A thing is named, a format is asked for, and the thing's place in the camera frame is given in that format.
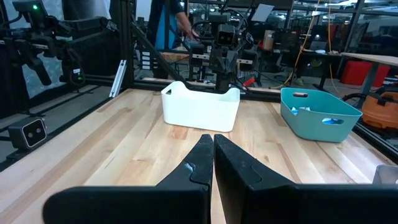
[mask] person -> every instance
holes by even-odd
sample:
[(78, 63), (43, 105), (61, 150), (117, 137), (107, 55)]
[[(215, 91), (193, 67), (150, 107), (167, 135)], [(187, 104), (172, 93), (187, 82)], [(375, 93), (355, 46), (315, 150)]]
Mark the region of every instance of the person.
[[(150, 7), (150, 16), (148, 22), (147, 38), (156, 50), (165, 49), (165, 1), (169, 1), (170, 7), (170, 26), (174, 30), (178, 28), (187, 35), (188, 39), (194, 39), (197, 34), (192, 31), (191, 23), (178, 0), (152, 0)], [(169, 31), (169, 42), (167, 45), (169, 49), (173, 48), (175, 36), (173, 32)], [(154, 68), (154, 78), (168, 79), (167, 74), (162, 68)]]

